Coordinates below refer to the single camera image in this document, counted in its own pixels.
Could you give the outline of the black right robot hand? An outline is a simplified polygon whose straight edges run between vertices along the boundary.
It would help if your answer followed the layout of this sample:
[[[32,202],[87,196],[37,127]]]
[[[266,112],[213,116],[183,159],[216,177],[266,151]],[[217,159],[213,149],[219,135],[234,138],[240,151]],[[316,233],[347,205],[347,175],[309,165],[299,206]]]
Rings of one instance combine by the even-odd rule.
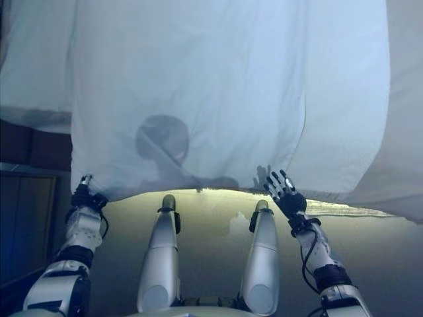
[[[271,171],[265,178],[264,189],[287,219],[291,220],[306,211],[305,197],[297,191],[283,170]]]

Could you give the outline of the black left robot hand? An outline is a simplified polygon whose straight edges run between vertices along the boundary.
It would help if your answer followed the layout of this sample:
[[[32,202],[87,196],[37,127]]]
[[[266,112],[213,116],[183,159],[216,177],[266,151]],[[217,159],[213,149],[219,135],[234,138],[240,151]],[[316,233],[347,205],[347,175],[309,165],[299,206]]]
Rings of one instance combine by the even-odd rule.
[[[89,184],[93,176],[91,174],[84,175],[76,190],[71,196],[71,206],[73,208],[88,207],[92,210],[95,209],[94,196],[89,191]]]

